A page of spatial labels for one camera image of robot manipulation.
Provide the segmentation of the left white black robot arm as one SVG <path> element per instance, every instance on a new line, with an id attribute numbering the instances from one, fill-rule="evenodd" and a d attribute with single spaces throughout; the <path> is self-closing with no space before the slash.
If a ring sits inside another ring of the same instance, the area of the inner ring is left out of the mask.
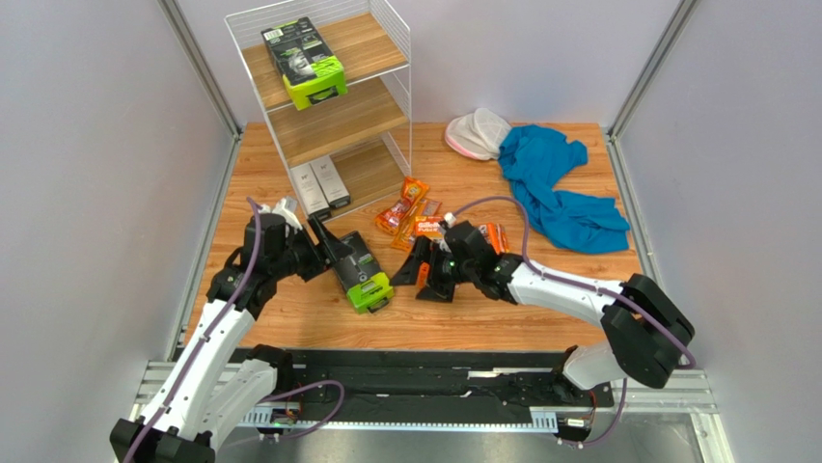
<path id="1" fill-rule="evenodd" d="M 293 383 L 290 353 L 257 345 L 217 385 L 238 343 L 281 280 L 303 281 L 351 256 L 315 217 L 302 224 L 279 207 L 253 209 L 242 246 L 212 278 L 197 328 L 158 393 L 135 420 L 119 420 L 110 443 L 120 462 L 213 462 L 241 419 Z"/>

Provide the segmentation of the black green razor box large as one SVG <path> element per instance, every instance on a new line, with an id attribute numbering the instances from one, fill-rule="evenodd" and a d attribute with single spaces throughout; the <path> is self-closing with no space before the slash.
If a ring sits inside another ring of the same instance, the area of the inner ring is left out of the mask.
<path id="1" fill-rule="evenodd" d="M 308 17 L 263 29 L 260 34 L 297 110 L 347 94 L 343 64 Z"/>

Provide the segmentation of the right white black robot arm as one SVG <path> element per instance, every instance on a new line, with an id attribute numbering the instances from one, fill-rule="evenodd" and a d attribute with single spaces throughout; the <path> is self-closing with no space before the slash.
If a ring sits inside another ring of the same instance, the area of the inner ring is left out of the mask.
<path id="1" fill-rule="evenodd" d="M 469 222 L 437 225 L 440 238 L 422 235 L 394 286 L 416 286 L 419 300 L 450 303 L 460 285 L 472 285 L 491 300 L 544 308 L 599 328 L 606 339 L 566 350 L 556 370 L 579 390 L 619 379 L 664 388 L 686 359 L 693 324 L 651 278 L 606 281 L 561 272 L 507 252 L 505 241 Z"/>

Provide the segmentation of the black green razor box small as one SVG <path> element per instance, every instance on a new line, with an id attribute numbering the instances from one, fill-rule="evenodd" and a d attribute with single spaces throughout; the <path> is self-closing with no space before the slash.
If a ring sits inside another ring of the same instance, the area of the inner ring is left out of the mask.
<path id="1" fill-rule="evenodd" d="M 352 253 L 337 262 L 333 270 L 346 299 L 357 314 L 380 311 L 395 295 L 388 275 L 358 231 L 344 235 L 341 242 L 349 246 Z"/>

